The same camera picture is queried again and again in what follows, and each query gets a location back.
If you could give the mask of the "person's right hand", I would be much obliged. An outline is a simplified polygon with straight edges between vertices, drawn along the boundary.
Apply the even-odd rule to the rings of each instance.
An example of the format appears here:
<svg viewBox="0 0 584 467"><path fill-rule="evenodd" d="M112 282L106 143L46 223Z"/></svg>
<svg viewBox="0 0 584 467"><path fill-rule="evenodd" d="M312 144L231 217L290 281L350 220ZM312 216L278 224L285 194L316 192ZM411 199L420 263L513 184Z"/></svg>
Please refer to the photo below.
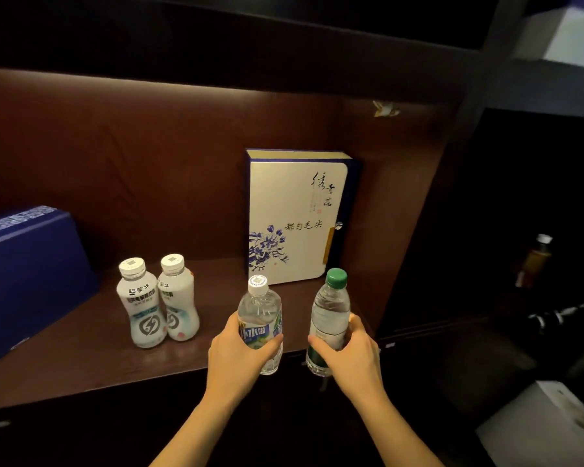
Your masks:
<svg viewBox="0 0 584 467"><path fill-rule="evenodd" d="M361 318L354 313L350 313L348 334L344 349L347 362L328 367L339 388L358 407L384 394L379 347L366 333Z"/></svg>

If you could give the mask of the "person's left hand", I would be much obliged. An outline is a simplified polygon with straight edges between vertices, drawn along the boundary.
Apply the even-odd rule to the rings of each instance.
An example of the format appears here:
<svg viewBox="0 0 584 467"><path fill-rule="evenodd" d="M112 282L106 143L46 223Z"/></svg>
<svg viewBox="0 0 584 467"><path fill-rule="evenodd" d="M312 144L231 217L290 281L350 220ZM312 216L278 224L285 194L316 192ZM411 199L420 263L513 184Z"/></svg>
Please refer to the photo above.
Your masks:
<svg viewBox="0 0 584 467"><path fill-rule="evenodd" d="M246 346L239 334L238 314L234 312L210 345L205 391L249 393L260 372L251 372L247 367Z"/></svg>

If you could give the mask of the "green-capped clear water bottle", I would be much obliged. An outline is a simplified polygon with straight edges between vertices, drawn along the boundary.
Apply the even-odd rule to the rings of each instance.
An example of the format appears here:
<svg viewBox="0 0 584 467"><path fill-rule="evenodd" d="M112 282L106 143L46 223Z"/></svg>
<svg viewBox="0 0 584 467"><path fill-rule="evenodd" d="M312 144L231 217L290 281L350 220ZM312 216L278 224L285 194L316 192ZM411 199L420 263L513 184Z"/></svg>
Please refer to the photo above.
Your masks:
<svg viewBox="0 0 584 467"><path fill-rule="evenodd" d="M323 340L334 351L344 348L349 327L351 304L347 283L346 271L329 269L312 306L310 335Z"/></svg>

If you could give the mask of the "white-capped clear water bottle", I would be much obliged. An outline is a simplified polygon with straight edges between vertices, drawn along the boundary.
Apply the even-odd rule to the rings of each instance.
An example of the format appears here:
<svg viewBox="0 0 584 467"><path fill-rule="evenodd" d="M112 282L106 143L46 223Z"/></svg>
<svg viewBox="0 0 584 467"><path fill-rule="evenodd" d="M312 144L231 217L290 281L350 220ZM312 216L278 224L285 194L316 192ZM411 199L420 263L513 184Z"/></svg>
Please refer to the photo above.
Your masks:
<svg viewBox="0 0 584 467"><path fill-rule="evenodd" d="M248 280L248 292L238 309L239 334L251 349L262 348L283 331L281 298L271 290L267 278L254 274Z"/></svg>

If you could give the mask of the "person's left forearm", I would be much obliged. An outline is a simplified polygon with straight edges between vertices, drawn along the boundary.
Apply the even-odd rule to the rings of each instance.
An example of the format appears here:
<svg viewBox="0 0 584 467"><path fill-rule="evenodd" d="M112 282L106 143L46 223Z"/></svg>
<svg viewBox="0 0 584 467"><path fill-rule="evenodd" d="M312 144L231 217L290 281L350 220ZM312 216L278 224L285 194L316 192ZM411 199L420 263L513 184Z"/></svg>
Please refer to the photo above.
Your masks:
<svg viewBox="0 0 584 467"><path fill-rule="evenodd" d="M206 467L230 417L246 394L207 389L149 467Z"/></svg>

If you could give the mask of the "person's right forearm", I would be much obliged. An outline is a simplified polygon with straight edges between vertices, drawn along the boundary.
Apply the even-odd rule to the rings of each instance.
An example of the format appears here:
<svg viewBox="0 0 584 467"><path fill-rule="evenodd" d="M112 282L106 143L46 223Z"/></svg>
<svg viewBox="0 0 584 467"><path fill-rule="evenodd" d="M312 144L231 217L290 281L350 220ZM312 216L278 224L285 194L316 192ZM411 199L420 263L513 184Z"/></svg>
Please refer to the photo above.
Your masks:
<svg viewBox="0 0 584 467"><path fill-rule="evenodd" d="M383 388L347 391L385 467L444 467L390 401Z"/></svg>

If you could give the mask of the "white drink bottle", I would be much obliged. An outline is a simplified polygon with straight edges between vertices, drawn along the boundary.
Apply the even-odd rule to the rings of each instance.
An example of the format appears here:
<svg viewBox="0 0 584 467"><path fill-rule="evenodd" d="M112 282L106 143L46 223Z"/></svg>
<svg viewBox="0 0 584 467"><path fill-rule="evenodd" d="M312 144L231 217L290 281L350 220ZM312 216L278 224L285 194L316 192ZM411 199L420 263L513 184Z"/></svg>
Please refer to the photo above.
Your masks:
<svg viewBox="0 0 584 467"><path fill-rule="evenodd" d="M168 334L177 342L185 342L193 338L200 327L194 301L194 274L178 253L163 257L161 268L157 287L166 309Z"/></svg>
<svg viewBox="0 0 584 467"><path fill-rule="evenodd" d="M141 349L161 344L167 335L167 320L156 276L139 257L125 259L118 268L121 280L116 292L128 314L132 342Z"/></svg>

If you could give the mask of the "white floral gift box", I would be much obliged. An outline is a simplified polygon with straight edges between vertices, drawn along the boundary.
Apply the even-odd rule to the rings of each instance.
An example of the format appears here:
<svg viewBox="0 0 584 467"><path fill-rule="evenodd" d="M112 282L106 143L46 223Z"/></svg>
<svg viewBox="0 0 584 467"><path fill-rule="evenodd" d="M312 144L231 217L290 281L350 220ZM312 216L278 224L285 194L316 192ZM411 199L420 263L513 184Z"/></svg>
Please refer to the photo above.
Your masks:
<svg viewBox="0 0 584 467"><path fill-rule="evenodd" d="M338 150L247 148L248 277L313 280L335 266L361 162Z"/></svg>

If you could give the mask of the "dark wooden shelf unit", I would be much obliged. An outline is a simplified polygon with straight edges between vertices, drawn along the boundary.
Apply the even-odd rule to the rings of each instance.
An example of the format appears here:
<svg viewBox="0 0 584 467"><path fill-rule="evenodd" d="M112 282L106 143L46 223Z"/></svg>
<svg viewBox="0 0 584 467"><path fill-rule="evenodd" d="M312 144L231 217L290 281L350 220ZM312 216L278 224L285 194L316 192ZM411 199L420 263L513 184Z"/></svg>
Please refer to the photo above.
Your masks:
<svg viewBox="0 0 584 467"><path fill-rule="evenodd" d="M362 170L341 263L393 329L441 160L527 1L0 0L0 211L69 211L97 270L183 253L213 336L240 298L245 149L344 149Z"/></svg>

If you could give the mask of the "amber drink bottle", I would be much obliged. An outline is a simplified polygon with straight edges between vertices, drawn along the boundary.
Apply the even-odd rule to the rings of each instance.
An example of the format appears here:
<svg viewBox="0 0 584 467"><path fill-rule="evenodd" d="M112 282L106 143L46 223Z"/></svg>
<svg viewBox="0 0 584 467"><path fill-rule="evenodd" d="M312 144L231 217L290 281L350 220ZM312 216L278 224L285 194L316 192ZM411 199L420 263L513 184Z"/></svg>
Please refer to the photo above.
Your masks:
<svg viewBox="0 0 584 467"><path fill-rule="evenodd" d="M514 281L516 288L532 288L534 286L551 258L550 245L552 242L551 235L543 233L537 235L535 245L528 251L516 274Z"/></svg>

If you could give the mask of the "white cardboard box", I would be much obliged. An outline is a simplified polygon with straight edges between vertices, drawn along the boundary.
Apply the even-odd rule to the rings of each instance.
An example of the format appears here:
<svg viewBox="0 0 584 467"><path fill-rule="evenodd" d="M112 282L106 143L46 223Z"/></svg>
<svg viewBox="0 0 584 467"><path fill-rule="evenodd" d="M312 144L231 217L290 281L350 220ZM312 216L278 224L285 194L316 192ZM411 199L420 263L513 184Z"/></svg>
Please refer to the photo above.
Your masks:
<svg viewBox="0 0 584 467"><path fill-rule="evenodd" d="M476 429L496 467L584 467L584 404L536 381Z"/></svg>

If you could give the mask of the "dark blue gift box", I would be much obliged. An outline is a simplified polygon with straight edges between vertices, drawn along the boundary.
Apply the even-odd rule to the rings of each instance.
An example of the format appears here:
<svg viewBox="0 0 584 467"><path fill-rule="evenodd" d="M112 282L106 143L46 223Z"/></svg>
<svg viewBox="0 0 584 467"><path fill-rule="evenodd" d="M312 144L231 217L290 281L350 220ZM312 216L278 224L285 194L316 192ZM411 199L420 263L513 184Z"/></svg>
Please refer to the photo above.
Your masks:
<svg viewBox="0 0 584 467"><path fill-rule="evenodd" d="M69 212L41 205L0 214L0 359L99 289Z"/></svg>

